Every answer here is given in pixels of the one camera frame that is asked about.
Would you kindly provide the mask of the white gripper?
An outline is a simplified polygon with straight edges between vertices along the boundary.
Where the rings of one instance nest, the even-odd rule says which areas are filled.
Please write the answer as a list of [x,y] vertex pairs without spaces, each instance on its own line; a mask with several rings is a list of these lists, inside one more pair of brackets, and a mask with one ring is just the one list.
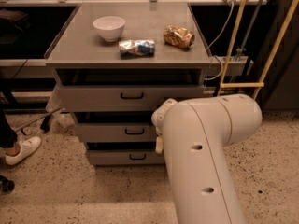
[[157,108],[154,113],[151,116],[151,122],[156,128],[156,133],[159,135],[156,138],[156,148],[155,151],[158,154],[161,154],[163,152],[163,139],[160,137],[162,135],[162,128],[163,128],[163,122],[164,122],[164,116],[167,113],[167,111],[177,103],[176,100],[170,98],[167,99],[163,104]]

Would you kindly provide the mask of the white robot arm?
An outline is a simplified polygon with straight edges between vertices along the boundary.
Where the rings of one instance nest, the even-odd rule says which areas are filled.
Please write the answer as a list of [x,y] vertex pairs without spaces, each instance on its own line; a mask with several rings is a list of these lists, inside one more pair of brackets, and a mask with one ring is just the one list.
[[253,136],[262,111],[245,94],[166,100],[151,117],[178,224],[246,224],[223,147]]

